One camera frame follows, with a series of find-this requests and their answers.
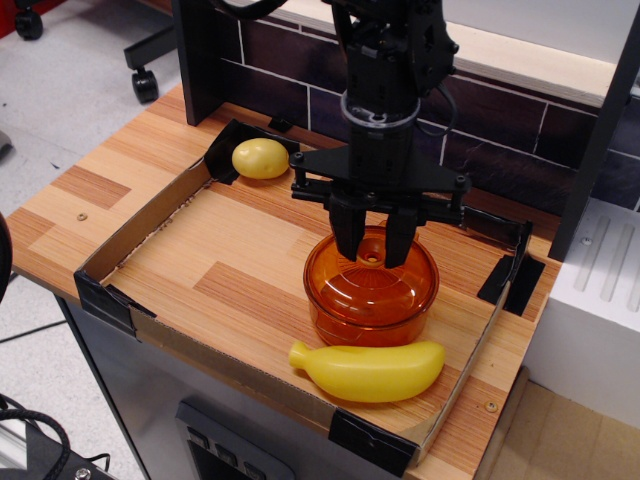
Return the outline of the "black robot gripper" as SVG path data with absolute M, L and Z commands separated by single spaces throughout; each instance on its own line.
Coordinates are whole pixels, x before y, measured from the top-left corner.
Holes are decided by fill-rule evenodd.
M 392 114 L 366 108 L 344 94 L 340 107 L 349 125 L 348 144 L 293 154 L 292 197 L 329 211 L 338 251 L 350 261 L 356 260 L 364 238 L 366 214 L 388 214 L 385 267 L 402 266 L 418 225 L 462 222 L 471 181 L 416 150 L 419 101 Z

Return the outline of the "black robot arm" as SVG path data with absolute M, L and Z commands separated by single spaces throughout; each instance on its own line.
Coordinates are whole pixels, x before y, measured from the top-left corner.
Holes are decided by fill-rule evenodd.
M 294 153 L 292 195 L 323 204 L 339 253 L 355 260 L 368 212 L 387 217 L 384 262 L 406 262 L 415 232 L 429 221 L 458 225 L 470 179 L 421 157 L 413 138 L 421 101 L 455 70 L 458 45 L 439 1 L 333 1 L 347 64 L 340 108 L 345 147 Z

